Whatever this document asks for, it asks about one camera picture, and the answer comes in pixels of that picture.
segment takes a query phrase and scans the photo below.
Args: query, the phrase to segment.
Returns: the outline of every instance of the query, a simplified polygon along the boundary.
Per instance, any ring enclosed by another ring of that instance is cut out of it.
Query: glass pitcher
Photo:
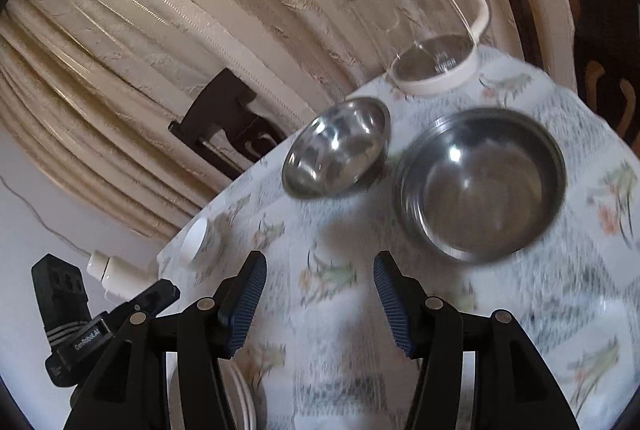
[[[439,93],[478,70],[477,46],[491,17],[487,0],[473,0],[477,17],[471,23],[455,0],[347,1],[402,91]]]

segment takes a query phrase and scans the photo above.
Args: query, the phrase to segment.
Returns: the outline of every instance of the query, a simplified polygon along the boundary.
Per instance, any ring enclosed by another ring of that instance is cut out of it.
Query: wooden chair
[[[205,145],[212,134],[222,129],[231,146],[254,163],[285,139],[269,121],[246,109],[253,99],[255,93],[225,68],[196,97],[182,121],[169,124],[169,132],[234,180],[242,169]]]
[[[524,58],[543,68],[529,0],[509,0]],[[578,95],[640,153],[640,35],[636,0],[570,0]]]

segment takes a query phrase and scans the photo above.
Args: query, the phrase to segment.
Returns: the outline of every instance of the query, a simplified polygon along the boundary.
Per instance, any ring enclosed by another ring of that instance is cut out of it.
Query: stainless steel bowl
[[[282,167],[284,190],[299,199],[335,197],[370,181],[382,168],[389,133],[389,111],[380,100],[331,107],[293,142]]]
[[[506,109],[473,109],[435,121],[412,143],[394,202],[412,238],[478,263],[531,244],[565,188],[562,153],[542,126]]]

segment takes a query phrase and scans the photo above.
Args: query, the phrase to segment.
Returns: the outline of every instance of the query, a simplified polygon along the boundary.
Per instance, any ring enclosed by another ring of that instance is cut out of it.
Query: floral tablecloth
[[[357,91],[389,108],[386,171],[366,193],[340,200],[286,196],[288,139],[200,215],[230,223],[222,253],[198,270],[180,266],[190,225],[158,256],[159,275],[181,290],[181,311],[238,272],[250,250],[268,263],[246,345],[234,358],[270,430],[401,429],[418,369],[394,345],[372,280],[389,250],[402,272],[457,309],[513,312],[542,353],[582,429],[607,429],[640,382],[640,162],[608,125],[544,72],[491,48],[463,86],[412,97],[383,78]],[[533,245],[490,266],[470,266],[412,246],[392,210],[392,170],[438,117],[479,106],[520,110],[561,147],[568,174],[562,210]],[[465,355],[459,428],[468,426],[473,355]]]

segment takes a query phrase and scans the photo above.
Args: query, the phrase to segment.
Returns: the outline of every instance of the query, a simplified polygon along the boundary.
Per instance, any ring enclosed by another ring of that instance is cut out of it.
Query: cable
[[[2,182],[2,185],[9,191],[11,192],[13,195],[15,195],[20,201],[22,201],[24,203],[24,205],[29,209],[29,211],[31,212],[31,215],[33,215],[33,217],[35,217],[35,219],[37,220],[37,222],[39,222],[41,224],[41,226],[47,230],[47,232],[51,233],[52,235],[55,235],[57,238],[59,238],[63,243],[65,243],[68,247],[73,248],[74,250],[76,250],[79,253],[82,253],[84,256],[86,256],[87,258],[91,257],[91,253],[89,253],[86,250],[83,250],[82,248],[76,246],[72,241],[70,241],[68,238],[66,238],[64,235],[62,235],[62,233],[57,232],[56,230],[49,228],[46,223],[44,222],[44,220],[42,219],[42,217],[40,217],[40,214],[38,213],[38,211],[36,210],[36,208],[34,208],[34,206],[29,203],[29,200],[26,197],[23,197],[22,195],[20,195],[18,192],[16,192],[13,188],[11,188],[9,186],[9,184],[4,180],[4,177],[2,177],[2,175],[0,174],[0,182]]]

